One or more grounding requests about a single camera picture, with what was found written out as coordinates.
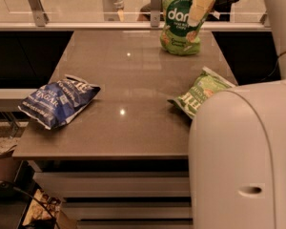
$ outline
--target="green chip bag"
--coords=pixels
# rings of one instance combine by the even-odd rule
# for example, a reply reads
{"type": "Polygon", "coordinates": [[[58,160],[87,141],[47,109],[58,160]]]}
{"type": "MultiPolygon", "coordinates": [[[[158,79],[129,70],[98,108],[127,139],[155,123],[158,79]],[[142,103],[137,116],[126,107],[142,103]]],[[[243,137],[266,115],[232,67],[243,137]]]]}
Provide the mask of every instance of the green chip bag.
{"type": "Polygon", "coordinates": [[[168,101],[181,109],[189,118],[193,119],[198,108],[205,100],[215,93],[234,86],[234,84],[211,69],[203,67],[201,75],[185,94],[174,99],[169,99],[168,101]]]}
{"type": "Polygon", "coordinates": [[[188,24],[193,0],[162,0],[165,25],[160,36],[162,48],[171,54],[191,55],[200,51],[198,32],[208,12],[195,26],[188,24]]]}

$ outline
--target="snack bag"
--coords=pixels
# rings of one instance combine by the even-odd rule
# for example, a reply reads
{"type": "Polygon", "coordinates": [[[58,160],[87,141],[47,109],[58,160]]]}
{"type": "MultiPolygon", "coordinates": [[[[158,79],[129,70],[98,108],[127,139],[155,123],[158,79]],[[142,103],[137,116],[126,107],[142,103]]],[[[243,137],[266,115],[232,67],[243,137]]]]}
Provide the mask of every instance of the snack bag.
{"type": "Polygon", "coordinates": [[[208,5],[199,21],[195,18],[194,25],[190,26],[188,20],[192,3],[193,0],[162,0],[165,25],[160,42],[163,49],[169,53],[190,55],[200,51],[198,33],[213,4],[208,5]]]}
{"type": "Polygon", "coordinates": [[[99,91],[100,87],[96,85],[68,76],[42,86],[25,98],[18,108],[50,130],[69,124],[99,91]]]}
{"type": "Polygon", "coordinates": [[[189,118],[193,119],[200,105],[213,94],[232,88],[235,85],[221,77],[207,67],[202,72],[193,86],[183,95],[168,101],[181,109],[189,118]]]}
{"type": "Polygon", "coordinates": [[[46,221],[46,220],[49,221],[51,219],[58,218],[61,207],[61,201],[58,198],[51,198],[41,189],[36,190],[34,198],[41,204],[43,204],[43,206],[48,209],[51,215],[35,199],[33,199],[31,201],[28,212],[22,222],[23,226],[33,226],[36,222],[42,224],[40,223],[41,221],[46,221]]]}

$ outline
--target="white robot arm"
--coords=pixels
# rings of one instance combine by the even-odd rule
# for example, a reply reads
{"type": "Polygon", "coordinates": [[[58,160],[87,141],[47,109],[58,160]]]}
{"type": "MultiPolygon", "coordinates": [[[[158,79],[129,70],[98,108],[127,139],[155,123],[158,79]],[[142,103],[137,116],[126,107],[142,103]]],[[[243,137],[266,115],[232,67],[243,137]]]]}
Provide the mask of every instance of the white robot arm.
{"type": "Polygon", "coordinates": [[[194,229],[286,229],[286,0],[265,0],[281,81],[215,94],[189,143],[194,229]]]}

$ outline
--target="blue chip bag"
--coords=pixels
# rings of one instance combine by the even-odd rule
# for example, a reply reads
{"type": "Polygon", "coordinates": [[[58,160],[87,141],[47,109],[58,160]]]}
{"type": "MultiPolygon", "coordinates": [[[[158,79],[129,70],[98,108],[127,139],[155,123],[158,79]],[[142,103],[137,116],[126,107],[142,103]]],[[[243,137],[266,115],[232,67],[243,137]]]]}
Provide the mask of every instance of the blue chip bag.
{"type": "Polygon", "coordinates": [[[50,130],[69,124],[99,91],[99,86],[66,75],[30,94],[18,108],[50,130]]]}

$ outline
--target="gray table top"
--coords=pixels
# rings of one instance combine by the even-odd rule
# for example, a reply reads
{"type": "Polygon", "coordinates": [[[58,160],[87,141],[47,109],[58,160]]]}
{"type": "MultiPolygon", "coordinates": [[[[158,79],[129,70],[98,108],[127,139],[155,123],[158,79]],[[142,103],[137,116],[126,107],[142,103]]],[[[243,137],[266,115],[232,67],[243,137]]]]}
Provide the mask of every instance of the gray table top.
{"type": "Polygon", "coordinates": [[[201,52],[171,55],[160,31],[76,31],[51,81],[72,74],[101,87],[69,125],[45,130],[31,121],[16,159],[94,160],[187,158],[190,119],[167,99],[184,94],[203,66],[235,83],[213,35],[201,52]]]}

